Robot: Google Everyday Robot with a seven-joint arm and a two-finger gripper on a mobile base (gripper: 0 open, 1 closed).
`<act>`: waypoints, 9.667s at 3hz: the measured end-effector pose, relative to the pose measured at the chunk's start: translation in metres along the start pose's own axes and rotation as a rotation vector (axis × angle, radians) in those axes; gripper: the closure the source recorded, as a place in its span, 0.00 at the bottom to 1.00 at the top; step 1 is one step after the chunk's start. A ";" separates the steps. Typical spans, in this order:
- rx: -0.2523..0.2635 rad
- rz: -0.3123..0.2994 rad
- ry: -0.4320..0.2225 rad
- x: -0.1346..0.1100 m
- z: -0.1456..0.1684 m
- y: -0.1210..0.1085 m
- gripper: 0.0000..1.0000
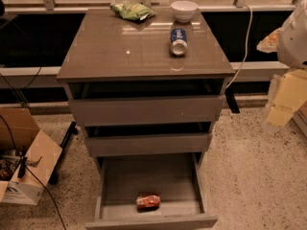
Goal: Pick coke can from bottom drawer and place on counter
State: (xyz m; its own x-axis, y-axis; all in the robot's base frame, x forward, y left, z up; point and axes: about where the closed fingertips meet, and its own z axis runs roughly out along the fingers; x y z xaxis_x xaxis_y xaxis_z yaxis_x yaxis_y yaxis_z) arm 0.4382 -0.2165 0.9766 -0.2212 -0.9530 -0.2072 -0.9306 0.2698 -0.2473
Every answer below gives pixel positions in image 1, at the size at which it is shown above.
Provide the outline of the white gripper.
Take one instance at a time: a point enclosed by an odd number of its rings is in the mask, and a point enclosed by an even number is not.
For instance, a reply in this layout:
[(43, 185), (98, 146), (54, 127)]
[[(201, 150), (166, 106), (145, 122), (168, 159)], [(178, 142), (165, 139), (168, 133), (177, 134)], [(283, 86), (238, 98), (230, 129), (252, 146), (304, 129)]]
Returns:
[(272, 77), (261, 128), (268, 133), (281, 130), (307, 102), (307, 0), (302, 0), (278, 28), (261, 40), (256, 49), (277, 51), (278, 60), (292, 68)]

